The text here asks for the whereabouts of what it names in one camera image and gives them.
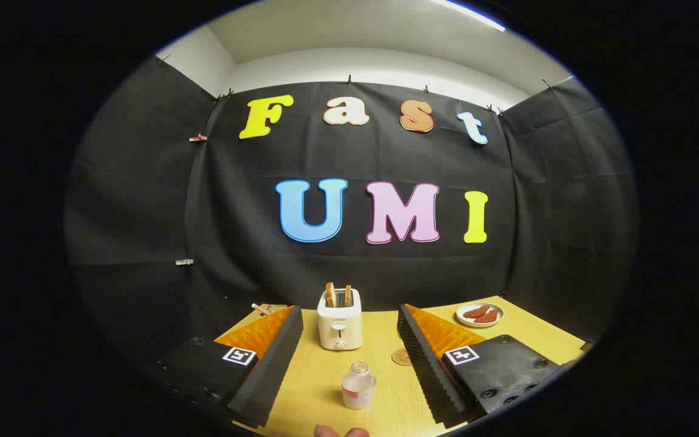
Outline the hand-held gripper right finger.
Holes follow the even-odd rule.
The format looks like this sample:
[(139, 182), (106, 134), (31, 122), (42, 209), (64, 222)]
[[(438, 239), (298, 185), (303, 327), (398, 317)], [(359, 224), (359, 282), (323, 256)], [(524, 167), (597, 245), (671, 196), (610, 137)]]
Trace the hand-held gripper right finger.
[(441, 425), (497, 415), (586, 349), (584, 340), (510, 303), (465, 303), (444, 313), (403, 304), (397, 331)]

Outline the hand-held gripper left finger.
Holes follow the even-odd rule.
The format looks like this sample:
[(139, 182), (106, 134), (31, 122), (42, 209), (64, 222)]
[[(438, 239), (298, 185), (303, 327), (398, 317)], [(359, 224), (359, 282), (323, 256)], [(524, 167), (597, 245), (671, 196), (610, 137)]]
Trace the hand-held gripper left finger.
[(212, 418), (266, 425), (299, 345), (302, 308), (288, 305), (216, 340), (194, 337), (159, 361), (167, 392)]

